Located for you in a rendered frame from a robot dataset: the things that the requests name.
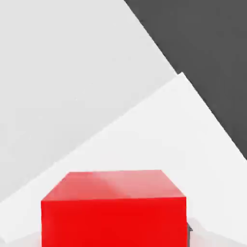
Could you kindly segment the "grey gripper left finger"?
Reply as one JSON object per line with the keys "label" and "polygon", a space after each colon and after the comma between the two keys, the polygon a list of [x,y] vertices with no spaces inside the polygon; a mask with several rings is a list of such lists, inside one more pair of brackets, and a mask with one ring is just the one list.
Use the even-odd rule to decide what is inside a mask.
{"label": "grey gripper left finger", "polygon": [[4,244],[4,247],[42,247],[41,231],[13,240],[7,244]]}

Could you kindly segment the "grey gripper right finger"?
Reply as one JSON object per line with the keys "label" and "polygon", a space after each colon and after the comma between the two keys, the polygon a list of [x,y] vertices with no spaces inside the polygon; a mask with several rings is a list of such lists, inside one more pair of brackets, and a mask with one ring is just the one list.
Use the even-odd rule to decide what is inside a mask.
{"label": "grey gripper right finger", "polygon": [[190,247],[247,247],[247,224],[213,219],[208,222],[189,217]]}

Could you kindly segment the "small red cube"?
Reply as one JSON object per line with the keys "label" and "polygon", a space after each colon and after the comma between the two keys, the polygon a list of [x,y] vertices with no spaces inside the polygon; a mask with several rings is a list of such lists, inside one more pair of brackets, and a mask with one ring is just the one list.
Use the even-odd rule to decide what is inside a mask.
{"label": "small red cube", "polygon": [[41,247],[188,247],[186,209],[161,170],[70,172],[41,201]]}

